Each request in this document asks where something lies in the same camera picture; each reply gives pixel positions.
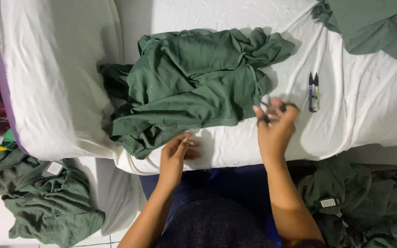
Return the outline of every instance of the person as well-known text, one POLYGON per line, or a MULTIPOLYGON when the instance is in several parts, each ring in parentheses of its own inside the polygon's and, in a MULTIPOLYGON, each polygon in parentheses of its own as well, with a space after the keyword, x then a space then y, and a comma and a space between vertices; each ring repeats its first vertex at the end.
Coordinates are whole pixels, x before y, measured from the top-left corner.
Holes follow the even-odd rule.
MULTIPOLYGON (((274 108, 269 114, 277 119, 269 123, 261 118, 264 112, 260 107, 253 108, 258 119, 258 146, 267 175, 268 187, 265 188, 269 190, 270 200, 267 205, 272 210, 281 244, 325 247, 317 223, 299 196, 284 159, 299 109, 286 104, 283 113, 280 110, 283 101, 271 101, 274 108)), ((156 175, 152 193, 146 195, 148 202, 117 247, 279 247, 279 243, 266 235, 264 226, 255 217, 256 211, 250 212, 236 201, 209 193, 203 185, 197 188, 200 176, 189 177, 190 181, 182 184, 188 174, 183 173, 184 159, 200 157, 197 151, 190 149, 199 146, 190 140, 191 136, 191 133, 181 134, 162 149, 160 174, 156 175)), ((141 181, 145 191, 144 180, 141 181)))

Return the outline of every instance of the person's right hand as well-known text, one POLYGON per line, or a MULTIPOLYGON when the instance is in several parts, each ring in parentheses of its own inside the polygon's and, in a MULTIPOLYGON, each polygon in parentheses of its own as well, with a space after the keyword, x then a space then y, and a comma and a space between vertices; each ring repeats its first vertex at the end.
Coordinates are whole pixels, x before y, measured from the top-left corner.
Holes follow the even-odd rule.
MULTIPOLYGON (((270 123, 260 121, 258 123, 258 146, 260 148, 263 163, 270 163, 284 160, 284 152, 289 144, 290 138, 295 133, 294 121, 300 110, 292 104, 286 105, 283 113, 280 106, 284 102, 280 99, 272 99, 273 110, 269 114, 277 116, 277 120, 270 120, 270 123)), ((264 114, 264 111, 253 106, 257 120, 264 114)))

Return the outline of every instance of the green clothing pile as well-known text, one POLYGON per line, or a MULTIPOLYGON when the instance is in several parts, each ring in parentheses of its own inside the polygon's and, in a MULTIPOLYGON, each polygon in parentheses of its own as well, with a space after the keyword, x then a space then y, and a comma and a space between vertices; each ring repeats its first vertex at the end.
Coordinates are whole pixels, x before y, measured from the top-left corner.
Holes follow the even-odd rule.
POLYGON ((19 148, 0 151, 0 195, 16 218, 9 238, 36 238, 43 244, 72 247, 100 229, 105 213, 90 206, 90 185, 73 160, 41 187, 49 161, 40 161, 19 148))
POLYGON ((287 59, 295 45, 261 28, 203 29, 143 36, 132 65, 101 68, 110 96, 124 99, 110 138, 144 159, 190 128, 235 126, 254 117, 253 104, 272 89, 259 68, 287 59))
POLYGON ((329 247, 397 248, 397 184, 365 166, 320 161, 301 181, 303 199, 329 247), (340 205, 322 207, 334 197, 340 205))
POLYGON ((383 50, 397 59, 397 0, 318 0, 312 17, 340 33, 350 54, 383 50))

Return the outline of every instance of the dark blue pants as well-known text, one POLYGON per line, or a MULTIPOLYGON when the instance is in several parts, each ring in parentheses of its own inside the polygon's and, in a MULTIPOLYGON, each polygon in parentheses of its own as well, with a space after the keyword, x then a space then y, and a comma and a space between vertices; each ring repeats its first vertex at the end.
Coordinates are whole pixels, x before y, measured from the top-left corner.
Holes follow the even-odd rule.
MULTIPOLYGON (((140 176, 147 199, 158 179, 159 175, 140 176)), ((232 199, 248 209, 260 224, 264 224, 272 213, 266 170, 263 165, 256 165, 184 172, 173 193, 173 204, 167 220, 182 205, 212 197, 232 199)))

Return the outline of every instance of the white mattress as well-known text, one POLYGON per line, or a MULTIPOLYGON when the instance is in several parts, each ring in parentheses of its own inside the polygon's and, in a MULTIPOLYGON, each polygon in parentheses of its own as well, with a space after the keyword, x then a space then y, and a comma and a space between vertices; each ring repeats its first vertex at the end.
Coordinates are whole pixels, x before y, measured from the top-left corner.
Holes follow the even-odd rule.
MULTIPOLYGON (((144 34, 207 28, 257 26, 281 32, 296 44, 286 61, 264 68, 271 77, 271 96, 301 108, 296 134, 286 151, 287 160, 320 160, 351 147, 379 143, 397 145, 397 60, 383 52, 350 55, 341 37, 315 23, 310 10, 316 0, 116 0, 123 30, 124 60, 138 58, 137 41, 144 34), (319 73, 320 110, 307 107, 309 73, 319 73)), ((244 166, 261 163, 256 120, 236 127, 191 130, 201 159, 185 162, 185 169, 244 166)), ((130 173, 159 171, 161 148, 147 159, 136 160, 119 152, 116 165, 130 173)))
MULTIPOLYGON (((145 202, 139 178, 114 166, 111 159, 79 158, 78 168, 90 181, 90 194, 93 206, 105 212, 103 227, 91 237, 100 237, 127 229, 137 211, 145 202)), ((0 245, 38 244, 36 239, 9 239, 8 231, 13 226, 14 217, 8 211, 0 196, 0 245)))

